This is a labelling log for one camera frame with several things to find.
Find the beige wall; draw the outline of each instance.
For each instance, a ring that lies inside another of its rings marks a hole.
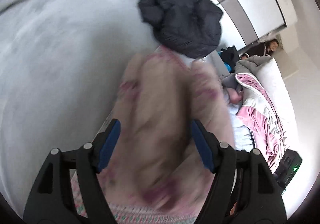
[[[288,33],[300,47],[286,50],[299,71],[285,80],[297,120],[302,166],[283,199],[290,217],[300,206],[320,171],[320,11],[314,0],[292,0],[298,22]]]

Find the black puffer jacket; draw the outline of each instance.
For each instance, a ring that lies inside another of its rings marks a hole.
[[[139,8],[155,38],[172,50],[195,59],[219,44],[222,10],[210,0],[140,0]]]

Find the pink velvet fabric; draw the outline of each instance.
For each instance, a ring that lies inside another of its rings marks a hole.
[[[194,61],[189,69],[168,50],[136,55],[124,72],[113,118],[121,122],[121,135],[98,180],[116,220],[192,221],[214,176],[188,138],[190,119],[199,119],[219,141],[234,146],[213,67]],[[72,187],[78,212],[85,216],[76,177]]]
[[[242,106],[237,113],[237,117],[253,132],[256,147],[265,157],[270,169],[274,171],[278,160],[278,153],[284,153],[283,146],[281,145],[281,142],[283,142],[283,130],[279,117],[265,89],[255,78],[250,74],[237,74],[236,77],[242,83],[258,90],[268,101],[276,115],[276,122],[274,123],[278,126],[280,133],[273,133],[270,131],[271,123],[269,122],[269,118],[261,114],[255,107]]]

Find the silver screw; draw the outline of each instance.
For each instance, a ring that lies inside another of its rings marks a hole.
[[[256,148],[254,148],[252,150],[252,152],[253,152],[254,155],[259,155],[260,154],[260,151],[258,149],[256,149]]]
[[[229,147],[229,145],[228,145],[227,142],[221,142],[221,143],[220,143],[220,147],[226,149],[226,148]]]
[[[53,148],[50,153],[52,155],[56,155],[57,153],[59,153],[59,149],[58,148]]]
[[[84,144],[83,148],[84,149],[90,149],[92,147],[92,144],[91,143],[86,143]]]

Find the black garment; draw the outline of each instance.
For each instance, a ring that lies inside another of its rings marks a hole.
[[[251,57],[254,55],[257,56],[265,56],[265,55],[272,55],[272,51],[268,52],[268,49],[265,47],[265,43],[261,42],[256,46],[253,46],[252,48],[250,48],[249,50],[247,50],[244,54],[242,54],[241,56],[246,56],[246,57]]]
[[[226,50],[221,49],[220,58],[230,66],[231,71],[235,70],[236,63],[240,60],[238,51],[234,45],[232,47],[227,47]]]
[[[222,10],[210,0],[140,0],[139,8],[155,38],[172,50],[203,58],[219,44]]]

